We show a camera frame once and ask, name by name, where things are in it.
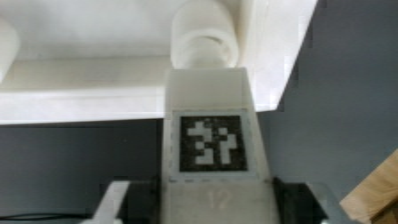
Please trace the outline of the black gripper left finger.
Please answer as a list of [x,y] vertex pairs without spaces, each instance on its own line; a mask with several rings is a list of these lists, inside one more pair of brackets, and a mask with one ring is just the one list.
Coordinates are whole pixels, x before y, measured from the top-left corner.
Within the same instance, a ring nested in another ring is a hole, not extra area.
[[87,224],[153,224],[156,181],[113,180]]

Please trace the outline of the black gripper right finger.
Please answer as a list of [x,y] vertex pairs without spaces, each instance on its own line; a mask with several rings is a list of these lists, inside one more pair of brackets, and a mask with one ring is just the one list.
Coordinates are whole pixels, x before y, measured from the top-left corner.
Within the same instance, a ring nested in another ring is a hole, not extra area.
[[325,184],[279,178],[272,184],[280,224],[355,224]]

